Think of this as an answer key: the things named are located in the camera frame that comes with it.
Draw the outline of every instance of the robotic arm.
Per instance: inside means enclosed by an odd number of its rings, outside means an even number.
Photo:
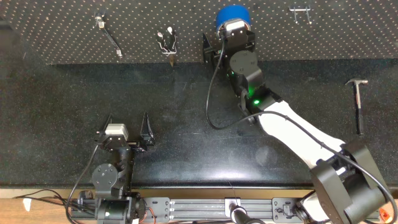
[[[321,132],[266,87],[261,69],[257,66],[255,37],[250,30],[247,10],[242,6],[222,9],[216,26],[217,37],[223,42],[223,47],[221,50],[214,49],[203,35],[205,62],[212,64],[214,75],[219,66],[223,67],[239,98],[239,108],[250,117],[249,122],[259,123],[267,134],[282,141],[310,168],[316,193],[297,204],[296,212],[300,219],[304,222],[330,219],[333,223],[359,223],[384,205],[387,200],[380,186],[368,175],[344,162],[341,156],[322,146],[354,160],[386,188],[367,147],[360,141],[345,144]]]

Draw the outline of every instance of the hammer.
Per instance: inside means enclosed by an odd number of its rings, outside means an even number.
[[[358,134],[360,136],[363,135],[363,119],[362,119],[362,109],[361,109],[361,97],[359,95],[359,84],[368,84],[367,80],[362,80],[360,78],[352,78],[350,79],[347,83],[349,84],[350,82],[353,82],[355,85],[355,96],[356,96],[356,105],[357,105],[357,110],[356,110],[356,119],[357,119],[357,125],[358,125]]]

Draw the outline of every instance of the wooden surface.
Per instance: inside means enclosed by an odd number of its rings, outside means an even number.
[[[18,193],[21,194],[28,194],[32,190],[24,190],[23,193],[20,190],[17,190]],[[248,195],[257,195],[258,198],[264,198],[262,196],[268,195],[268,194],[261,194],[261,192],[266,192],[265,190],[261,191],[254,191],[252,193],[249,193]],[[68,191],[65,190],[64,192],[60,191],[61,195],[64,197],[65,194]],[[203,196],[204,192],[206,190],[199,190],[199,195]],[[285,195],[279,194],[278,197],[289,197],[293,194],[302,194],[303,192],[295,192],[294,190],[289,190],[285,191]],[[244,192],[238,191],[236,192],[237,196],[239,197],[240,195],[243,195]],[[385,205],[384,209],[389,212],[390,215],[392,215],[392,207],[391,205]],[[4,198],[0,199],[0,223],[7,223],[7,224],[13,224],[13,223],[18,223],[18,224],[24,224],[24,223],[68,223],[68,220],[65,216],[65,209],[61,206],[58,205],[52,205],[49,203],[45,202],[38,202],[38,201],[32,201],[31,206],[30,206],[30,211],[27,212],[24,208],[24,205],[22,203],[22,199],[9,199],[9,198]],[[83,221],[82,223],[96,223],[96,221]]]

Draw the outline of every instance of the white tag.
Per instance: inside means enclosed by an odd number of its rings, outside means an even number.
[[[30,212],[30,204],[32,203],[32,199],[24,198],[23,201],[22,201],[22,203],[24,203],[25,210],[26,210],[27,212]]]

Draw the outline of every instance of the pegboard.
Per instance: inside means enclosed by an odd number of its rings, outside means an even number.
[[[177,62],[202,61],[202,33],[213,45],[215,17],[228,5],[249,9],[259,60],[397,58],[398,1],[166,1],[0,0],[0,15],[48,64],[168,62],[155,35],[177,32]],[[290,6],[309,6],[307,15]],[[95,25],[104,11],[106,28],[124,58]]]

